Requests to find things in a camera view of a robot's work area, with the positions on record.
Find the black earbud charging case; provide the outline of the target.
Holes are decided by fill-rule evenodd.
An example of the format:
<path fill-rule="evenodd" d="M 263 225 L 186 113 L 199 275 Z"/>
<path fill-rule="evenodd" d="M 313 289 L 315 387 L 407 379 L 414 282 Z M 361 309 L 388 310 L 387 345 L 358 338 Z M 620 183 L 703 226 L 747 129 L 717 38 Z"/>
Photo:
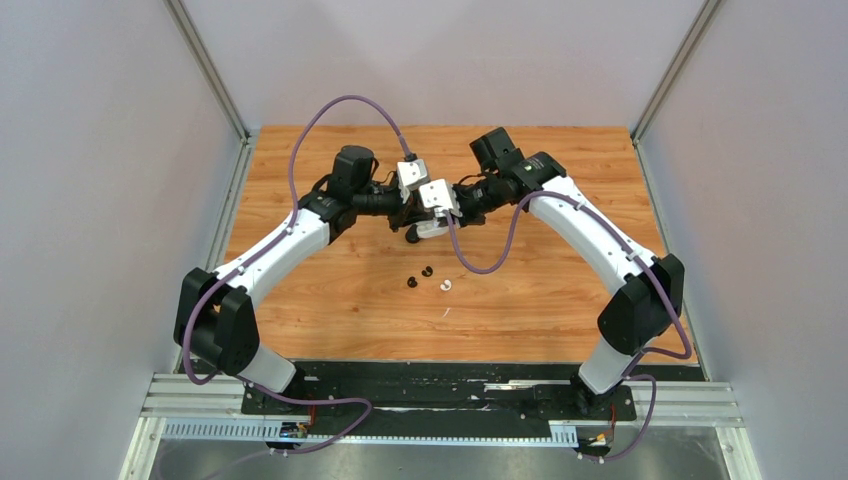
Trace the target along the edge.
<path fill-rule="evenodd" d="M 417 244 L 422 240 L 422 237 L 419 234 L 419 225 L 413 224 L 411 225 L 407 231 L 405 232 L 405 241 L 409 244 Z"/>

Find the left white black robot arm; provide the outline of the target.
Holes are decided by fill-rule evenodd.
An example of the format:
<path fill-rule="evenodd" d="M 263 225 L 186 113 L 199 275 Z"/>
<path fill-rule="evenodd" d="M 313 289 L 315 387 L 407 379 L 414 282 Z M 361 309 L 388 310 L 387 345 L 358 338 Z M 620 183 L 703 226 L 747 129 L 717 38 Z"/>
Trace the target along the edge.
<path fill-rule="evenodd" d="M 429 180 L 424 161 L 411 154 L 385 182 L 374 173 L 371 150 L 344 146 L 330 173 L 297 202 L 295 212 L 236 259 L 213 271 L 191 270 L 183 279 L 174 340 L 214 371 L 268 390 L 283 413 L 298 411 L 306 386 L 295 364 L 262 344 L 256 310 L 298 264 L 334 242 L 358 216 L 385 216 L 392 230 L 412 222 L 413 195 Z"/>

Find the white earbud charging case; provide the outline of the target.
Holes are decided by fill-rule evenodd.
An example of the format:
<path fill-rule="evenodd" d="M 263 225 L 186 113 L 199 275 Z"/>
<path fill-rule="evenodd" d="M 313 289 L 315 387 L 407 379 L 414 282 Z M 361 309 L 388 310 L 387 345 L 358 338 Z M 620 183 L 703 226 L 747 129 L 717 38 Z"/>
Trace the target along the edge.
<path fill-rule="evenodd" d="M 449 230 L 450 227 L 443 218 L 421 221 L 415 224 L 415 234 L 421 240 L 447 234 Z"/>

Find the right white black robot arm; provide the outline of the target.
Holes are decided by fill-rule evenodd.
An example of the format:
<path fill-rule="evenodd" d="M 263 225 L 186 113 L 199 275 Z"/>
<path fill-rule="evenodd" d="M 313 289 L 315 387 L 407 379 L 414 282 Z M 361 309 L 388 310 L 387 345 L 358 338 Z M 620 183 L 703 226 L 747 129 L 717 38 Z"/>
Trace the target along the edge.
<path fill-rule="evenodd" d="M 571 403 L 584 417 L 596 417 L 611 403 L 610 391 L 669 328 L 683 349 L 671 357 L 688 359 L 691 341 L 680 317 L 685 267 L 673 254 L 659 257 L 615 226 L 577 187 L 564 166 L 546 152 L 526 156 L 508 132 L 498 127 L 469 145 L 480 166 L 480 180 L 456 184 L 458 216 L 452 231 L 480 224 L 506 205 L 527 212 L 550 227 L 598 275 L 611 298 L 598 316 L 600 340 L 579 367 Z"/>

